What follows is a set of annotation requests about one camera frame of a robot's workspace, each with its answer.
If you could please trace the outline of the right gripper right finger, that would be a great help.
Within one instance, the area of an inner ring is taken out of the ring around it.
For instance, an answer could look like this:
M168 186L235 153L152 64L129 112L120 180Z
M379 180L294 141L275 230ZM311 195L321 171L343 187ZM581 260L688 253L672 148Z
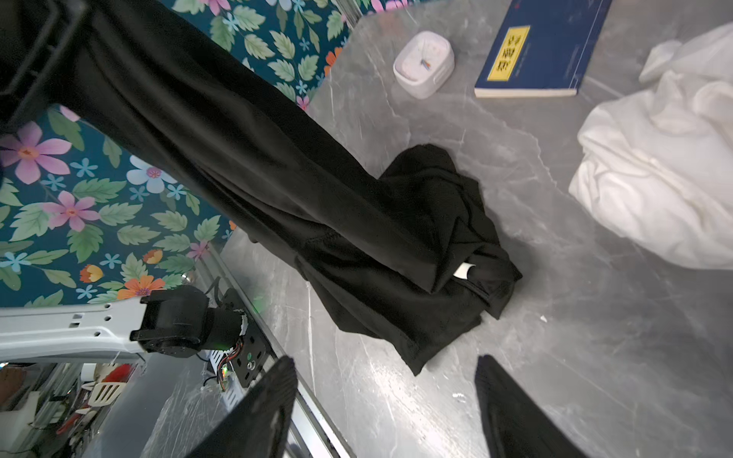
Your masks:
M490 456L586 456L493 356L478 358L475 388Z

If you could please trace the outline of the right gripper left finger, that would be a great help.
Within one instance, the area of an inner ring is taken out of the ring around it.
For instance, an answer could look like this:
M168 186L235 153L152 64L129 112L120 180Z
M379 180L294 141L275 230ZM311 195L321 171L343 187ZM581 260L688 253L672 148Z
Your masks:
M280 358L188 458L279 458L298 392L292 358Z

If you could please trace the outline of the black cloth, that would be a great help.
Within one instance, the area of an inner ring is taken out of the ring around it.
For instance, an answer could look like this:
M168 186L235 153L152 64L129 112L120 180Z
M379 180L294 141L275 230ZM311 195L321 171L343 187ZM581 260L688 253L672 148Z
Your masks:
M379 177L158 1L95 1L55 101L232 219L311 284L336 326L413 372L521 274L476 181L432 144Z

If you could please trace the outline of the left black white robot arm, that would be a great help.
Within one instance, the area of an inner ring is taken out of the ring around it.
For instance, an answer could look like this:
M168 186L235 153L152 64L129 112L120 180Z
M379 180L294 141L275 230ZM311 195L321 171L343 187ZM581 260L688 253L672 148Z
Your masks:
M190 285L102 305L3 308L1 360L93 353L188 358L234 347L243 325L241 313L211 307L204 292Z

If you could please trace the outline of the white cloth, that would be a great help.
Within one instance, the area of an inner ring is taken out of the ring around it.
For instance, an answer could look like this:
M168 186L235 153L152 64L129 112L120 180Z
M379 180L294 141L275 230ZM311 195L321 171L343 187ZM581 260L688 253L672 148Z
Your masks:
M569 192L597 223L665 261L731 269L731 26L658 45L639 80L642 91L586 118Z

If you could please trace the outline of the white square container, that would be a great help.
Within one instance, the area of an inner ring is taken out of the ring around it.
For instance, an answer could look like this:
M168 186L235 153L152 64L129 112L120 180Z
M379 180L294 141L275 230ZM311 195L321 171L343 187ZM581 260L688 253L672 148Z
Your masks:
M435 94L454 71L454 50L435 32L420 32L400 51L392 65L398 84L412 97Z

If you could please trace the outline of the dark blue book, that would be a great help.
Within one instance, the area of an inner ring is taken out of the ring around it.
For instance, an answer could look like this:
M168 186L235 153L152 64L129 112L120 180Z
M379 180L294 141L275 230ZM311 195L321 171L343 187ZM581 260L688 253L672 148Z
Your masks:
M515 0L475 83L478 98L573 97L610 0Z

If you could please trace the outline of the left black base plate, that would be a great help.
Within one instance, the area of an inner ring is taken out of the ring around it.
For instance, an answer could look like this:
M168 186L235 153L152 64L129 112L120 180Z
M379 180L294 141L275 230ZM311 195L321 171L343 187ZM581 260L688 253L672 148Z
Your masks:
M265 371L266 361L274 355L271 344L236 290L223 296L223 305L242 315L242 335L224 357L221 374L236 375L243 389L248 389Z

